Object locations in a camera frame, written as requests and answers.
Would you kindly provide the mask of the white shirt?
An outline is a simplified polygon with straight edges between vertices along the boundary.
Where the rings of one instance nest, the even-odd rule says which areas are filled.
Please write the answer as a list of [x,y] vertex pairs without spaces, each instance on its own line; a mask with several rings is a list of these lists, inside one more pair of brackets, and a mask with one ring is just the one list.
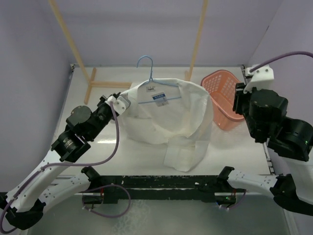
[[[120,116],[127,136],[139,142],[167,146],[163,164],[177,171],[188,172],[205,157],[211,138],[213,105],[211,97],[202,86],[176,78],[156,78],[174,83],[176,87],[150,83],[134,86],[121,93],[131,105]],[[153,101],[152,96],[165,93],[180,99],[163,103]]]

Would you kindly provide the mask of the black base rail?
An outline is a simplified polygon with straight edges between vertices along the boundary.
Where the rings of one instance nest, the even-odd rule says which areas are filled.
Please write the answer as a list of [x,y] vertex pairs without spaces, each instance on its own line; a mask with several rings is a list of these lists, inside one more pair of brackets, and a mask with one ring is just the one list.
[[89,189],[100,193],[95,199],[84,196],[83,201],[90,204],[102,199],[105,204],[116,204],[119,200],[198,200],[214,202],[216,193],[225,193],[234,202],[234,193],[244,192],[233,189],[227,183],[218,181],[217,176],[101,176],[93,167],[81,170],[90,180]]

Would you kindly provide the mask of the blue wire hanger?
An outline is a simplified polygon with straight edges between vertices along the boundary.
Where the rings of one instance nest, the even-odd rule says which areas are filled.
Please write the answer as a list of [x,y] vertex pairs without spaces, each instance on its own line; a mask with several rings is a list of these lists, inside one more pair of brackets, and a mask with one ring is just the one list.
[[[164,81],[160,81],[160,80],[153,79],[153,67],[154,67],[154,62],[153,62],[153,59],[152,59],[149,55],[143,55],[143,56],[141,56],[141,57],[138,59],[138,61],[137,61],[136,68],[138,68],[139,63],[140,63],[140,61],[141,61],[143,58],[149,58],[150,61],[151,61],[150,76],[149,76],[149,79],[148,79],[147,81],[143,82],[143,83],[140,84],[138,87],[142,87],[142,86],[148,85],[148,84],[150,84],[150,83],[161,84],[161,85],[168,86],[168,87],[176,87],[176,88],[179,87],[179,85],[174,84],[174,83],[169,83],[169,82],[164,82]],[[158,95],[153,95],[153,96],[152,96],[153,101],[139,102],[139,104],[146,104],[146,103],[163,103],[163,102],[167,102],[168,100],[175,100],[175,99],[180,99],[180,98],[181,98],[181,95],[180,95],[180,96],[177,96],[177,97],[170,97],[170,98],[168,98],[168,97],[165,95],[165,93],[161,93],[161,94],[158,94]]]

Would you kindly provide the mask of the pink plastic basket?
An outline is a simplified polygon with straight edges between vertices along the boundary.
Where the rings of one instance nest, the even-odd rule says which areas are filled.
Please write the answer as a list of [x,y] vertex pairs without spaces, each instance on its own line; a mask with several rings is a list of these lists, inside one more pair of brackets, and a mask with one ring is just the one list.
[[223,131],[230,131],[244,121],[242,115],[233,111],[235,86],[239,80],[229,71],[217,70],[201,81],[211,96],[215,124]]

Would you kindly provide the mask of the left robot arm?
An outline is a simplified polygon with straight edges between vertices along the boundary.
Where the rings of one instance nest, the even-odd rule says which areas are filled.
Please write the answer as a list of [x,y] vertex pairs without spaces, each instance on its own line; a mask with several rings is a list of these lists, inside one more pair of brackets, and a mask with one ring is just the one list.
[[117,121],[130,104],[117,93],[100,97],[95,111],[75,107],[44,159],[18,186],[0,194],[1,220],[6,219],[15,229],[27,230],[63,200],[86,190],[99,190],[104,180],[94,169],[96,164],[78,164],[77,160],[90,149],[89,142],[111,120]]

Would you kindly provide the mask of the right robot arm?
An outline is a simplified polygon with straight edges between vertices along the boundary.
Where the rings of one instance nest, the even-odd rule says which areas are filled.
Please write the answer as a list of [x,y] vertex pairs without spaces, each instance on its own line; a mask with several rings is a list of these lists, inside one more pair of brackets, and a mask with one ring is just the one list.
[[233,111],[243,115],[256,143],[266,143],[282,157],[290,170],[286,175],[262,176],[226,166],[217,177],[222,191],[245,189],[274,200],[283,209],[313,214],[313,127],[300,119],[287,117],[288,100],[267,89],[237,83]]

